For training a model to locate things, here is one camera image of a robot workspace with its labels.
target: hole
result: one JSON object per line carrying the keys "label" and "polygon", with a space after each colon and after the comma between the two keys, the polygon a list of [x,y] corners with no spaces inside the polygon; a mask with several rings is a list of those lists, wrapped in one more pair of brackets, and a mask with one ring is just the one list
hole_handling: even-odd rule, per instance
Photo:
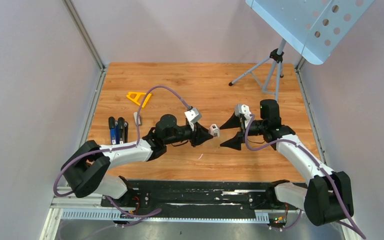
{"label": "hole", "polygon": [[338,35],[338,34],[341,33],[341,29],[340,29],[339,27],[335,27],[335,28],[333,29],[333,33],[336,34],[336,35]]}
{"label": "hole", "polygon": [[332,12],[337,13],[338,10],[339,10],[339,6],[338,5],[335,5],[335,6],[332,7]]}
{"label": "hole", "polygon": [[364,0],[355,0],[355,5],[361,7],[364,4]]}
{"label": "hole", "polygon": [[349,14],[349,13],[345,14],[345,16],[343,16],[343,20],[345,22],[349,22],[351,20],[351,14]]}

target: robotic arm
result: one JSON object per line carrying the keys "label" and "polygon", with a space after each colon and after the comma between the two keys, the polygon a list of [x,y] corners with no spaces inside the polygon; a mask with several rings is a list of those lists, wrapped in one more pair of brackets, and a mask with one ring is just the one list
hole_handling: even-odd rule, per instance
{"label": "robotic arm", "polygon": [[340,198],[352,216],[354,206],[348,175],[343,171],[335,172],[318,161],[316,156],[302,144],[295,132],[289,126],[282,125],[279,105],[275,100],[266,99],[260,102],[260,117],[262,120],[251,121],[250,108],[238,104],[232,117],[220,129],[240,128],[240,131],[220,146],[241,150],[241,144],[245,143],[246,137],[259,135],[262,135],[267,143],[276,142],[271,144],[271,147],[293,164],[305,179],[308,188],[299,187],[287,180],[272,182],[272,187],[266,192],[270,204],[276,207],[288,203],[305,210],[308,219],[316,226],[345,219],[346,215],[333,193],[333,186],[325,175],[327,173],[334,180]]}
{"label": "robotic arm", "polygon": [[127,191],[126,180],[106,174],[107,170],[120,165],[146,162],[159,158],[167,151],[167,144],[189,141],[192,147],[218,136],[218,128],[214,124],[210,131],[200,125],[200,112],[192,107],[185,112],[186,125],[177,125],[177,119],[171,114],[163,115],[148,134],[137,142],[115,145],[98,145],[94,140],[85,142],[61,167],[63,169],[74,158],[83,157],[70,166],[63,174],[77,198],[91,193],[121,198]]}

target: tripod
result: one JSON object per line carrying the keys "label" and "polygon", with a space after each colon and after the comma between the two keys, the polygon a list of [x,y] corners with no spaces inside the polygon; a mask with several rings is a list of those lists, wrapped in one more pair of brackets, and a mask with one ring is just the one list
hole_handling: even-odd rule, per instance
{"label": "tripod", "polygon": [[[258,85],[261,87],[261,92],[263,92],[265,94],[273,94],[274,95],[274,99],[277,101],[278,100],[278,96],[279,96],[280,78],[284,77],[284,74],[283,74],[283,63],[282,62],[283,62],[283,55],[284,55],[283,50],[285,48],[285,44],[286,44],[286,40],[284,38],[282,38],[282,41],[280,42],[279,48],[276,48],[275,50],[273,50],[270,53],[270,56],[268,56],[263,61],[257,63],[255,66],[251,67],[251,69],[246,71],[240,77],[238,77],[235,80],[229,82],[229,86],[232,86],[233,84],[235,84],[237,81],[241,80],[246,75],[251,74],[254,77],[255,81],[258,83]],[[258,80],[258,78],[254,75],[253,71],[256,68],[258,68],[259,66],[261,66],[262,64],[264,64],[265,62],[267,62],[268,60],[270,60],[270,59],[273,59],[273,63],[271,64],[270,71],[268,72],[267,78],[265,79],[265,82],[264,82],[264,85],[263,85]],[[277,66],[277,74],[276,74],[276,90],[275,90],[275,92],[272,92],[272,91],[268,91],[267,88],[269,87],[270,78],[272,77],[273,73],[275,72],[276,65],[278,65]]]}

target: wood grain surface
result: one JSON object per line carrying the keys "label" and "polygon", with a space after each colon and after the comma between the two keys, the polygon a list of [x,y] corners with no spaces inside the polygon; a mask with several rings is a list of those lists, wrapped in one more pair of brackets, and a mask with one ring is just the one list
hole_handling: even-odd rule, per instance
{"label": "wood grain surface", "polygon": [[[236,104],[246,104],[260,119],[259,103],[272,95],[261,93],[259,85],[246,76],[233,86],[228,83],[254,64],[250,63],[111,63],[93,118],[88,138],[98,144],[110,144],[108,117],[123,117],[129,122],[128,141],[137,139],[133,113],[138,105],[126,98],[128,92],[147,92],[156,85],[165,85],[179,93],[186,102],[199,109],[201,125],[221,126],[234,112]],[[254,71],[264,82],[270,65],[264,64]],[[280,115],[282,123],[296,131],[301,141],[319,156],[306,108],[291,64],[284,66],[280,81]],[[146,135],[164,114],[176,116],[184,124],[186,111],[183,104],[169,91],[159,88],[145,108],[141,110],[140,136]],[[302,182],[301,175],[289,161],[267,147],[260,151],[242,151],[220,147],[232,138],[237,129],[221,131],[221,137],[191,147],[167,146],[167,153],[149,162],[136,162],[113,168],[111,175],[128,179],[202,180],[202,181],[276,181],[287,179]],[[262,136],[250,136],[251,141],[263,142]]]}

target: wooden table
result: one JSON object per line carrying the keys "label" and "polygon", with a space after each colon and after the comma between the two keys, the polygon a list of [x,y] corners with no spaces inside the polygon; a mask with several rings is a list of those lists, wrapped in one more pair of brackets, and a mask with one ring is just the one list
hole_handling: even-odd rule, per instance
{"label": "wooden table", "polygon": [[[89,139],[98,144],[110,144],[108,117],[123,117],[129,122],[128,140],[137,139],[133,113],[138,105],[126,98],[128,92],[147,92],[155,85],[165,85],[179,93],[186,102],[199,109],[201,125],[221,126],[234,112],[238,103],[246,104],[259,119],[260,101],[273,98],[261,93],[259,85],[247,76],[234,86],[228,83],[253,63],[111,63],[93,118]],[[270,65],[262,65],[254,71],[264,81]],[[316,156],[317,146],[303,102],[303,97],[291,64],[284,65],[284,78],[280,80],[280,116]],[[141,110],[144,136],[164,114],[173,114],[183,125],[186,111],[183,104],[169,91],[159,88],[152,92],[146,107]],[[238,129],[221,131],[221,137],[191,147],[167,146],[167,153],[150,162],[136,162],[113,168],[109,174],[128,179],[150,180],[201,180],[201,181],[264,181],[287,179],[303,182],[301,175],[289,161],[271,147],[254,152],[245,145],[242,151],[220,147],[220,143],[232,138]],[[249,137],[263,142],[262,136]]]}

